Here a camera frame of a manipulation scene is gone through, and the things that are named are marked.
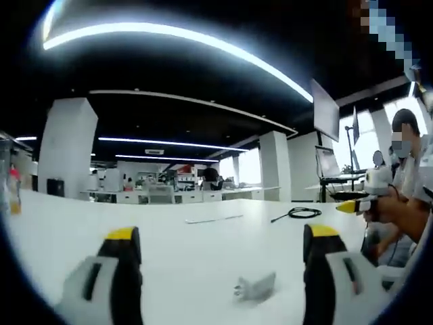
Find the office desk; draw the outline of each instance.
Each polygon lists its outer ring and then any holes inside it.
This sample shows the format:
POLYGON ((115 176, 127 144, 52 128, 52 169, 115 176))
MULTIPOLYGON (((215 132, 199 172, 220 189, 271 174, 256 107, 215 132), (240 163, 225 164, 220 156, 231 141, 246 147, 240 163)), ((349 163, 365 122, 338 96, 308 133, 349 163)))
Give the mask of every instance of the office desk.
POLYGON ((251 200, 279 200, 280 187, 273 188, 236 188, 224 189, 220 191, 188 191, 175 192, 176 203, 199 203, 214 202, 222 200, 235 200, 237 198, 247 198, 251 200))
POLYGON ((363 185, 364 178, 365 178, 365 174, 354 174, 354 175, 352 175, 352 177, 350 177, 349 175, 345 175, 343 178, 335 180, 335 181, 333 181, 333 180, 329 180, 329 181, 320 180, 319 184, 309 186, 309 187, 305 188, 305 190, 319 190, 320 202, 326 202, 326 187, 328 185, 333 185, 333 186, 337 187, 338 190, 340 190, 341 187, 343 187, 344 191, 351 191, 352 190, 352 180, 353 180, 354 181, 353 182, 354 183, 354 190, 360 191, 363 189, 363 186, 364 186, 363 185))
POLYGON ((106 234, 136 225, 143 264, 141 308, 150 325, 301 325, 304 317, 302 243, 304 224, 339 231, 348 250, 361 247, 362 216, 333 203, 293 204, 227 200, 202 204, 104 204, 22 191, 22 214, 5 218, 18 260, 37 292, 53 306, 65 278, 97 253, 106 234), (274 217, 292 207, 319 208, 314 219, 274 217), (186 224, 186 219, 243 217, 186 224), (239 276, 277 274, 275 293, 263 303, 238 303, 239 276))
POLYGON ((81 191, 81 193, 87 193, 87 194, 108 194, 108 195, 115 195, 116 196, 116 202, 117 203, 123 203, 123 204, 147 204, 150 201, 150 196, 166 196, 166 192, 162 192, 161 194, 158 194, 158 191, 152 191, 150 193, 149 188, 160 188, 160 189, 166 189, 170 188, 172 189, 172 186, 169 185, 151 185, 147 188, 144 188, 142 190, 133 190, 133 191, 120 191, 120 192, 107 192, 103 190, 85 190, 81 191))

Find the small white object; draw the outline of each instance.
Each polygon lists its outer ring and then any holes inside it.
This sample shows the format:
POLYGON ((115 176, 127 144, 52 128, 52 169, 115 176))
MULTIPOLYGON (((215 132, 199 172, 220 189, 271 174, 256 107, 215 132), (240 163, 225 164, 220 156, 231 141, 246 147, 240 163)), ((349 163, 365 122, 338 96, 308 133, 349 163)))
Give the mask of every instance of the small white object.
POLYGON ((193 224, 193 223, 204 223, 204 222, 213 222, 213 221, 221 221, 221 220, 228 220, 228 219, 235 219, 243 217, 244 215, 233 215, 231 217, 221 218, 221 219, 207 219, 207 220, 201 220, 201 221, 192 221, 192 220, 185 220, 185 223, 193 224))
POLYGON ((239 277, 235 286, 235 296, 243 300, 263 300, 272 295, 277 274, 272 272, 257 282, 250 282, 239 277))

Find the white pillar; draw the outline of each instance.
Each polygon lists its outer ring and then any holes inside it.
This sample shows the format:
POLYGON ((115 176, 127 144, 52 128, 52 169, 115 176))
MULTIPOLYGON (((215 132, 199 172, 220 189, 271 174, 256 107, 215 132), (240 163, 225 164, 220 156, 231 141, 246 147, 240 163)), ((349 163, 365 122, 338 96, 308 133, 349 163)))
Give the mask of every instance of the white pillar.
POLYGON ((216 162, 216 163, 214 162, 213 164, 211 164, 210 167, 216 169, 216 171, 219 174, 219 162, 216 162))
POLYGON ((239 155, 233 157, 233 168, 235 170, 235 184, 239 185, 239 155))
POLYGON ((424 117, 424 120, 426 122, 427 133, 428 134, 433 134, 433 121, 432 121, 432 118, 428 114, 427 108, 423 104, 423 102, 421 101, 421 98, 417 98, 417 101, 418 101, 419 107, 421 108, 422 116, 424 117))
POLYGON ((371 113, 371 119, 373 120, 374 129, 378 137, 379 150, 382 152, 385 163, 391 165, 388 149, 391 146, 392 129, 385 110, 381 109, 371 113))
POLYGON ((65 197, 80 198, 89 178, 97 115, 87 98, 56 100, 49 111, 38 165, 38 190, 47 179, 64 180, 65 197))
POLYGON ((260 160, 264 188, 279 186, 279 200, 292 200, 290 162, 286 135, 272 131, 260 137, 260 160))

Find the hand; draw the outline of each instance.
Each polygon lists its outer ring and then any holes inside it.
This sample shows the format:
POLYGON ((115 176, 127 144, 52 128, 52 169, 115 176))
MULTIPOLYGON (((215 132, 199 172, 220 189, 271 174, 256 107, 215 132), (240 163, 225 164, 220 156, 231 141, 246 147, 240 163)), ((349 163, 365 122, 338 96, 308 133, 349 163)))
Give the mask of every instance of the hand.
POLYGON ((377 205, 375 211, 365 211, 363 216, 366 222, 377 221, 381 223, 390 223, 394 217, 388 213, 389 207, 398 202, 397 196, 381 196, 377 198, 377 205))

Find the ceiling light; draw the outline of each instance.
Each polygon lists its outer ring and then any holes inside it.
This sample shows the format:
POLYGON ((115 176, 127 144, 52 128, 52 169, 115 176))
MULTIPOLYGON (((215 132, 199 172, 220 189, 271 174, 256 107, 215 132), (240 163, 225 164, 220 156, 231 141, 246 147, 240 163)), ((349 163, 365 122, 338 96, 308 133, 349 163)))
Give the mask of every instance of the ceiling light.
POLYGON ((87 37, 91 35, 107 34, 107 33, 119 33, 119 32, 141 32, 141 33, 155 33, 162 35, 171 35, 180 37, 182 39, 190 39, 198 43, 203 43, 211 47, 215 47, 233 56, 241 58, 261 69, 272 74, 275 78, 284 82, 286 85, 297 91, 302 97, 308 100, 310 103, 313 102, 313 97, 300 85, 295 83, 291 78, 287 77, 284 73, 274 68, 265 61, 253 56, 251 53, 244 51, 230 43, 224 42, 216 37, 205 35, 202 33, 194 32, 184 28, 162 25, 162 24, 151 24, 149 22, 117 22, 111 24, 100 24, 88 26, 70 32, 66 32, 59 36, 53 37, 52 39, 44 42, 43 48, 45 50, 51 49, 55 46, 67 43, 74 39, 81 37, 87 37))
POLYGON ((217 163, 219 160, 213 159, 191 159, 191 158, 173 158, 173 157, 155 157, 155 156, 129 156, 127 154, 117 154, 118 158, 134 158, 134 159, 158 159, 158 160, 182 160, 182 161, 200 161, 201 163, 217 163))
POLYGON ((210 146, 207 144, 186 144, 183 142, 170 142, 170 141, 155 141, 155 140, 139 140, 139 139, 119 139, 117 137, 100 137, 101 141, 115 141, 115 142, 135 142, 139 144, 168 144, 171 146, 185 146, 185 147, 198 147, 198 148, 210 148, 210 149, 221 149, 221 150, 231 150, 231 151, 241 151, 247 152, 246 149, 231 148, 231 147, 220 147, 220 146, 210 146))
POLYGON ((51 30, 51 25, 53 24, 53 18, 55 13, 55 6, 57 1, 54 1, 54 3, 51 5, 51 7, 48 9, 47 15, 45 16, 45 19, 43 21, 42 26, 42 40, 46 41, 48 38, 49 31, 51 30))
POLYGON ((409 95, 407 97, 412 97, 414 90, 415 90, 415 81, 412 81, 411 82, 411 88, 409 89, 409 95))
POLYGON ((16 140, 18 141, 33 141, 36 140, 37 137, 17 137, 16 140))

